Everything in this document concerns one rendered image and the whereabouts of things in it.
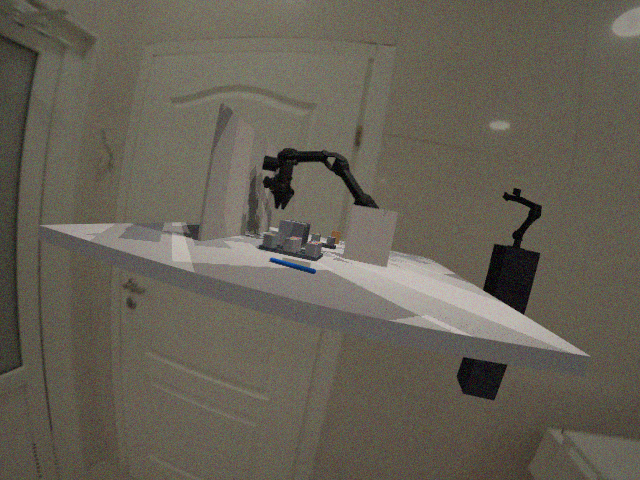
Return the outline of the blue rod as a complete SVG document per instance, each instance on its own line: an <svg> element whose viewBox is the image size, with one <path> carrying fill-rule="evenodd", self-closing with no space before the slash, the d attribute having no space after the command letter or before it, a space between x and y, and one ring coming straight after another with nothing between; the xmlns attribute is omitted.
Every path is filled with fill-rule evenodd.
<svg viewBox="0 0 640 480"><path fill-rule="evenodd" d="M279 260L279 259L270 258L269 261L273 262L273 263L276 263L276 264L283 265L283 266L287 266L287 267L291 267L291 268L294 268L294 269L298 269L298 270L302 270L302 271L305 271L305 272L309 272L309 273L312 273L312 274L316 273L315 269L308 268L308 267L301 266L301 265L297 265L297 264L293 264L293 263L286 262L286 261L282 261L282 260Z"/></svg>

